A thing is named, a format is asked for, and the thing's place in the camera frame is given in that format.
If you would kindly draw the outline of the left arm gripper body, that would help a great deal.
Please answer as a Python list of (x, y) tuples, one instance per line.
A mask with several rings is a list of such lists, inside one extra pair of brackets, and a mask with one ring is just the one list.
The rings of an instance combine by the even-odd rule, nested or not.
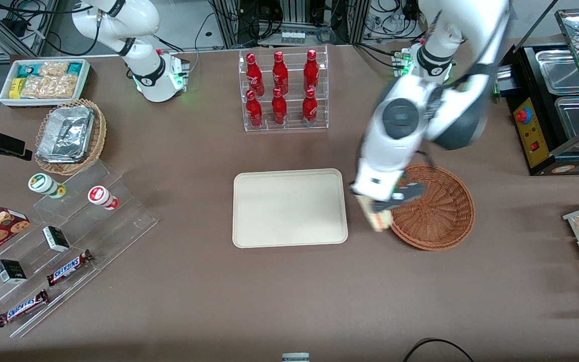
[(367, 160), (359, 160), (356, 179), (351, 184), (351, 190), (372, 200), (392, 200), (395, 188), (404, 173), (403, 169), (377, 171), (370, 167)]

